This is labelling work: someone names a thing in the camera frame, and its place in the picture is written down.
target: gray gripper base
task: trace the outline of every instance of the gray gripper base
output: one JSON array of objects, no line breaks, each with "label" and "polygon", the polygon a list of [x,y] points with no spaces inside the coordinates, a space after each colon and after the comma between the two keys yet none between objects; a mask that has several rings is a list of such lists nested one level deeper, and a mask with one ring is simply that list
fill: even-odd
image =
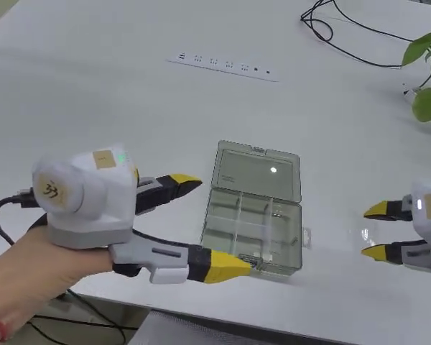
[{"label": "gray gripper base", "polygon": [[401,211],[411,211],[412,210],[412,194],[407,194],[402,198]]},{"label": "gray gripper base", "polygon": [[401,251],[403,264],[431,268],[431,246],[428,243],[404,246]]},{"label": "gray gripper base", "polygon": [[132,236],[131,229],[93,231],[87,233],[56,229],[48,226],[50,241],[57,246],[71,249],[90,249],[106,247],[113,243],[128,242]]},{"label": "gray gripper base", "polygon": [[160,188],[163,185],[156,178],[140,178],[137,184],[136,194],[146,192],[151,189]]},{"label": "gray gripper base", "polygon": [[188,248],[140,236],[133,233],[127,243],[113,244],[108,250],[116,264],[138,264],[149,270],[154,268],[186,268]]}]

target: electrical outlet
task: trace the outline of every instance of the electrical outlet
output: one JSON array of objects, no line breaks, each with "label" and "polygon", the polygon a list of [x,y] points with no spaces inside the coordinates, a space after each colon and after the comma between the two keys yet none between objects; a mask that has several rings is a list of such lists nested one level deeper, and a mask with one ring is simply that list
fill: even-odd
[{"label": "electrical outlet", "polygon": [[219,57],[204,56],[201,54],[190,54],[181,52],[176,57],[168,59],[171,63],[180,63],[209,70],[217,70],[230,74],[242,75],[244,77],[262,79],[263,81],[278,81],[271,69],[260,65],[236,63],[230,59]]}]

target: white desk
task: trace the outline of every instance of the white desk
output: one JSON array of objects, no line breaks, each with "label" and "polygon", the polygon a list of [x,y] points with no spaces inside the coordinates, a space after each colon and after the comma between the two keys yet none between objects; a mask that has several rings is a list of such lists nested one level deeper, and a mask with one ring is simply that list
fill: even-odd
[{"label": "white desk", "polygon": [[[431,6],[385,2],[339,4],[408,37],[431,29]],[[431,134],[402,98],[402,83],[418,85],[427,69],[384,70],[332,51],[298,22],[310,4],[21,0],[0,21],[0,198],[27,187],[32,163],[45,153],[123,141],[142,175],[184,172],[206,182],[136,221],[155,236],[198,242],[219,139],[301,157],[303,224],[313,248],[288,284],[242,277],[150,285],[147,273],[105,274],[76,292],[351,343],[431,344],[431,275],[362,257],[355,240],[362,229],[380,242],[417,238],[409,224],[361,214],[408,193],[415,178],[431,178]],[[335,43],[365,58],[402,58],[404,42],[333,25]],[[165,62],[181,50],[267,64],[281,81]],[[40,213],[10,206],[2,214],[17,238]]]}]

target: green plant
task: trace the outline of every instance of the green plant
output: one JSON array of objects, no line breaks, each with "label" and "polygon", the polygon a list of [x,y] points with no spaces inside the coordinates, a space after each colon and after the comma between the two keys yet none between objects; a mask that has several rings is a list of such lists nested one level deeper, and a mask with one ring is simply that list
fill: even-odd
[{"label": "green plant", "polygon": [[[409,65],[425,55],[425,61],[431,61],[431,32],[411,42],[407,47],[402,65]],[[412,110],[420,122],[431,121],[431,88],[422,88],[417,92]]]}]

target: white table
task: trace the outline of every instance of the white table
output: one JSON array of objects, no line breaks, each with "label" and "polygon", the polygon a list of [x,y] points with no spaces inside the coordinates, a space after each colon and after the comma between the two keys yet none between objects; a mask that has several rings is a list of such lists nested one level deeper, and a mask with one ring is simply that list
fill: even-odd
[{"label": "white table", "polygon": [[[339,0],[355,19],[408,37],[431,30],[431,6]],[[431,134],[412,119],[403,83],[421,63],[384,70],[317,42],[298,22],[309,0],[20,0],[0,20],[0,198],[30,184],[45,153],[125,142],[142,175],[184,172],[191,195],[137,219],[155,236],[198,242],[218,140],[301,157],[304,267],[287,284],[248,277],[218,285],[150,285],[115,274],[75,291],[120,303],[359,344],[431,344],[431,275],[359,254],[416,239],[409,224],[364,221],[383,198],[431,178]],[[321,9],[329,17],[332,9]],[[333,20],[335,44],[398,63],[404,42]],[[166,63],[181,50],[249,59],[279,83]],[[39,215],[3,210],[17,238]],[[0,253],[6,244],[0,239]]]}]

